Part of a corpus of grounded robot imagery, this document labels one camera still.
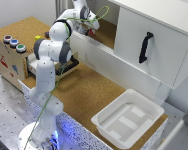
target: white robotic arm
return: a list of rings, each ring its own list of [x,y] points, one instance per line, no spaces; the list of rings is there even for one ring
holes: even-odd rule
[[[82,27],[83,23],[95,30],[99,28],[97,20],[93,22],[83,21],[95,18],[85,0],[73,0],[73,3],[75,8],[65,10],[51,27],[49,31],[51,40],[40,39],[34,45],[34,53],[39,61],[36,71],[36,87],[30,90],[29,97],[41,108],[44,107],[50,92],[55,87],[54,62],[65,64],[72,57],[71,48],[66,39],[71,36],[73,29],[75,28],[79,33],[85,34],[85,29]],[[49,149],[50,146],[47,143],[49,143],[49,139],[52,138],[56,131],[55,117],[62,113],[62,111],[63,103],[58,98],[52,96],[31,136],[30,144],[35,149]],[[43,143],[48,145],[48,148],[44,148]]]

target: black handle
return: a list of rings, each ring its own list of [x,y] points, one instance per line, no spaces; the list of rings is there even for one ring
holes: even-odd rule
[[[71,59],[72,64],[68,65],[67,67],[65,67],[63,73],[66,73],[67,71],[69,71],[70,69],[76,67],[79,64],[79,61],[77,59],[75,59],[72,55]],[[62,72],[63,68],[60,68],[59,70],[55,70],[56,71],[56,75],[60,76],[61,72]]]
[[[148,40],[151,39],[154,35],[150,32],[147,32],[147,36],[145,37],[143,41],[143,45],[141,48],[141,53],[139,56],[139,63],[142,64],[147,60],[147,57],[145,56],[146,50],[147,50],[147,45],[148,45]]]

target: cabinet drawer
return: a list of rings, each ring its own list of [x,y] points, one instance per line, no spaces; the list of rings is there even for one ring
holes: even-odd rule
[[[148,40],[145,56],[139,63],[144,38]],[[188,51],[188,36],[127,9],[121,8],[114,53],[150,75],[173,86]]]

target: cork surface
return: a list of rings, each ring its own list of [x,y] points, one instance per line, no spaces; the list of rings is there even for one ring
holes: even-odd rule
[[[23,82],[30,88],[36,85],[34,76]],[[75,71],[61,79],[54,95],[63,102],[66,113],[114,150],[118,150],[99,134],[91,118],[123,92],[125,89],[80,63]],[[167,115],[161,116],[130,150],[139,150],[166,119]]]
[[[29,17],[0,28],[0,41],[3,42],[4,36],[11,35],[27,48],[27,52],[20,55],[28,56],[33,52],[35,36],[40,35],[43,39],[46,39],[44,33],[49,31],[49,29],[50,27],[48,25],[34,17]]]
[[[94,35],[89,34],[89,36],[111,49],[114,49],[117,26],[103,19],[99,20],[99,23],[100,28]]]

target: empty white bin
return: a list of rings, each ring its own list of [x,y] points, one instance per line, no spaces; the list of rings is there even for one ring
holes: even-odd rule
[[[129,149],[163,113],[163,108],[130,89],[91,120],[99,133],[116,147]]]

